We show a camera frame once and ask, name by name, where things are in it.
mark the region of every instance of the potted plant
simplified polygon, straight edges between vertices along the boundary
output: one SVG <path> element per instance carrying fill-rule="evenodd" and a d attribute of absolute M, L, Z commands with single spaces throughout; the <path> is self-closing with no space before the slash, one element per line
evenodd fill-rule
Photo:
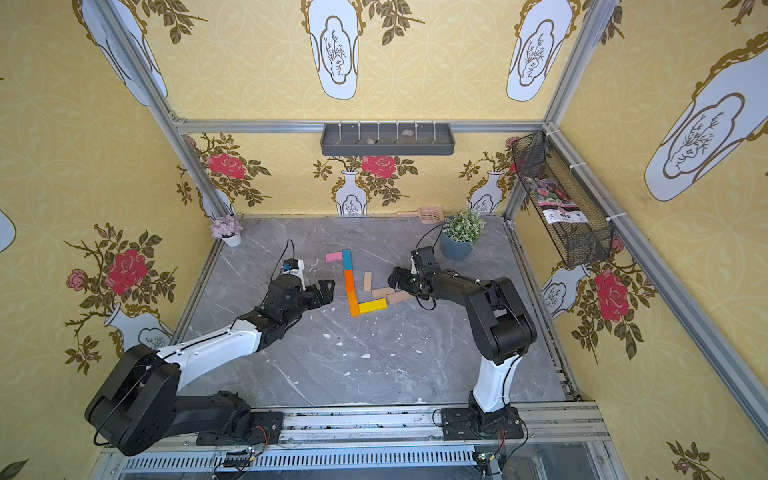
<path fill-rule="evenodd" d="M 452 260 L 463 260 L 472 252 L 472 246 L 480 237 L 485 221 L 477 210 L 468 208 L 445 219 L 440 235 L 440 250 Z"/>
<path fill-rule="evenodd" d="M 240 245 L 240 232 L 243 231 L 243 228 L 234 215 L 224 215 L 214 220 L 213 225 L 210 226 L 210 231 L 212 237 L 224 240 L 224 243 L 230 247 L 237 247 Z"/>

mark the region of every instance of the vent grille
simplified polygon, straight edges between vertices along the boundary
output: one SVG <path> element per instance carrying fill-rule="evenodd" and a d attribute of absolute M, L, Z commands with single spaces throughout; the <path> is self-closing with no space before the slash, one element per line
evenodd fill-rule
<path fill-rule="evenodd" d="M 472 445 L 365 447 L 353 449 L 271 449 L 249 471 L 323 468 L 473 465 Z M 225 452 L 148 452 L 126 461 L 123 473 L 210 472 Z M 220 471 L 233 470 L 219 468 Z"/>

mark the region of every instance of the red rose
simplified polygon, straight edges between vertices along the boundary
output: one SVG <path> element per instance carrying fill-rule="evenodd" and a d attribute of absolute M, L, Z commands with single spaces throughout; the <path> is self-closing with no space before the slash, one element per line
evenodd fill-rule
<path fill-rule="evenodd" d="M 362 163 L 362 169 L 371 172 L 378 177 L 390 178 L 396 171 L 395 159 L 380 155 L 378 157 L 366 157 Z"/>
<path fill-rule="evenodd" d="M 230 178 L 243 179 L 245 177 L 245 167 L 243 162 L 227 154 L 218 154 L 208 157 L 208 167 L 212 172 L 219 172 Z"/>
<path fill-rule="evenodd" d="M 603 318 L 619 323 L 629 310 L 627 287 L 610 268 L 598 275 L 594 282 L 598 285 L 598 305 Z"/>
<path fill-rule="evenodd" d="M 618 235 L 614 235 L 614 238 L 611 240 L 611 251 L 613 253 L 619 253 L 624 249 L 624 242 L 621 241 L 621 238 L 619 238 Z"/>
<path fill-rule="evenodd" d="M 138 285 L 145 275 L 147 266 L 144 265 L 144 257 L 136 250 L 125 250 L 125 253 L 114 256 L 114 262 L 109 266 L 109 273 L 104 282 L 112 287 L 117 295 L 122 295 L 125 290 Z"/>
<path fill-rule="evenodd" d="M 83 270 L 76 268 L 72 270 L 72 273 L 67 277 L 67 286 L 75 292 L 79 292 L 80 290 L 83 290 L 87 278 L 88 275 L 86 275 Z"/>

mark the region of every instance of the vase illustration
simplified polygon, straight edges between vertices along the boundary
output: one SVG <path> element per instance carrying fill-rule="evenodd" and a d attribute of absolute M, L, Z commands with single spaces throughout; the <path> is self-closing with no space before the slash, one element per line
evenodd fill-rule
<path fill-rule="evenodd" d="M 544 305 L 553 319 L 559 317 L 576 302 L 576 289 L 581 279 L 589 276 L 584 265 L 573 270 L 558 268 L 541 288 Z"/>
<path fill-rule="evenodd" d="M 104 321 L 104 326 L 113 326 L 120 330 L 124 351 L 139 343 L 151 349 L 170 345 L 171 331 L 156 316 L 145 312 L 130 318 L 122 312 L 120 303 L 115 304 L 112 314 Z"/>
<path fill-rule="evenodd" d="M 477 210 L 480 214 L 493 213 L 504 197 L 504 192 L 498 186 L 498 181 L 502 175 L 504 172 L 488 172 L 488 179 L 485 183 L 481 183 L 480 188 L 476 187 L 477 190 L 473 189 L 474 191 L 469 198 L 469 207 Z"/>
<path fill-rule="evenodd" d="M 227 215 L 234 215 L 235 206 L 232 204 L 232 200 L 230 200 L 227 194 L 225 194 L 223 191 L 219 190 L 218 188 L 214 188 L 214 191 L 216 191 L 216 196 L 221 199 L 221 203 L 224 204 L 224 207 L 227 210 Z M 205 196 L 203 196 L 203 210 L 205 210 L 205 216 L 210 218 L 211 221 L 213 221 L 216 218 L 216 214 L 214 213 L 214 206 Z"/>
<path fill-rule="evenodd" d="M 0 252 L 11 246 L 16 238 L 16 227 L 11 219 L 0 210 Z"/>
<path fill-rule="evenodd" d="M 307 4 L 304 26 L 320 85 L 330 97 L 348 100 L 357 89 L 359 13 L 349 0 L 309 0 Z"/>
<path fill-rule="evenodd" d="M 344 184 L 335 192 L 336 210 L 339 215 L 362 215 L 368 213 L 368 194 L 358 187 L 357 172 L 343 171 Z"/>
<path fill-rule="evenodd" d="M 533 3 L 525 3 L 520 23 L 515 26 L 517 41 L 509 68 L 507 96 L 517 101 L 536 96 L 581 11 L 578 0 L 541 0 L 531 7 Z"/>
<path fill-rule="evenodd" d="M 129 70 L 126 69 L 128 64 L 127 59 L 124 58 L 119 51 L 114 51 L 112 48 L 112 45 L 116 45 L 118 41 L 117 39 L 112 38 L 111 33 L 108 33 L 109 29 L 98 14 L 96 7 L 97 1 L 98 0 L 82 0 L 81 10 L 78 11 L 77 6 L 75 6 L 74 12 L 78 16 L 80 23 L 88 29 L 91 39 L 101 49 L 101 52 L 107 58 L 109 64 L 112 65 L 114 72 L 118 74 L 118 77 L 120 77 L 136 100 L 144 106 L 149 105 L 149 95 L 147 92 L 144 91 L 144 89 L 128 74 Z M 108 1 L 118 10 L 120 19 L 130 34 L 131 43 L 133 43 L 141 52 L 141 59 L 149 69 L 155 84 L 160 89 L 162 95 L 164 97 L 167 96 L 163 76 L 160 73 L 157 62 L 154 60 L 147 39 L 144 37 L 142 27 L 138 23 L 137 14 L 120 2 L 120 0 Z"/>
<path fill-rule="evenodd" d="M 734 151 L 768 131 L 768 32 L 724 55 L 661 142 L 645 170 L 650 193 L 672 200 Z"/>

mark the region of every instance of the mesh basket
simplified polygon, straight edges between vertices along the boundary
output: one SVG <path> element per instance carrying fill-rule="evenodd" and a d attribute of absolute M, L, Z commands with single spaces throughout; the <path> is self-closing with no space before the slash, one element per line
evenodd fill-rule
<path fill-rule="evenodd" d="M 549 143 L 544 132 L 536 132 L 516 141 L 512 144 L 512 153 L 518 181 L 528 195 L 525 201 L 538 212 L 565 266 L 571 269 L 586 263 L 608 260 L 614 228 L 605 220 L 605 211 L 571 173 L 568 163 Z M 589 221 L 549 223 L 526 178 L 556 180 Z"/>

